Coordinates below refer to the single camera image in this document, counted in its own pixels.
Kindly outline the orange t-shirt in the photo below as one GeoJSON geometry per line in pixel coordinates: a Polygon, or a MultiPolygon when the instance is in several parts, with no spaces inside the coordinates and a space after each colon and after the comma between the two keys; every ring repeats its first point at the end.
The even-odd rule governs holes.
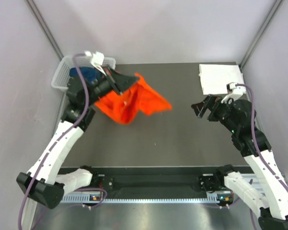
{"type": "Polygon", "coordinates": [[[135,76],[140,78],[139,81],[122,95],[110,92],[94,103],[102,113],[116,123],[128,125],[136,118],[138,112],[150,116],[172,109],[172,105],[151,88],[141,74],[135,73],[135,76]]]}

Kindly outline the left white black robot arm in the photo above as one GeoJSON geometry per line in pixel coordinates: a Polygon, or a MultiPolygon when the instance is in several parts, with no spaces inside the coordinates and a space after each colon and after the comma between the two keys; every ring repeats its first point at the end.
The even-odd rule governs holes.
{"type": "Polygon", "coordinates": [[[69,104],[53,138],[28,172],[21,172],[16,178],[28,198],[54,209],[65,195],[82,187],[94,190],[99,186],[98,174],[89,166],[81,166],[65,175],[59,174],[60,168],[95,115],[90,106],[108,93],[123,94],[139,79],[135,75],[120,74],[110,67],[103,67],[101,76],[93,83],[89,83],[81,74],[69,78],[66,91],[69,104]]]}

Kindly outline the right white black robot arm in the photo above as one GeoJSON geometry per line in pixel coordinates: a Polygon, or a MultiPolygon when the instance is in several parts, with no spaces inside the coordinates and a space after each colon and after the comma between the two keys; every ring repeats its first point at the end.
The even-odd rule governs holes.
{"type": "Polygon", "coordinates": [[[260,193],[232,165],[218,167],[214,172],[217,188],[232,190],[258,218],[263,230],[288,230],[288,185],[279,171],[272,147],[265,134],[255,127],[256,112],[244,99],[225,99],[208,95],[191,105],[197,118],[209,110],[208,121],[220,122],[231,132],[234,147],[256,175],[260,193]]]}

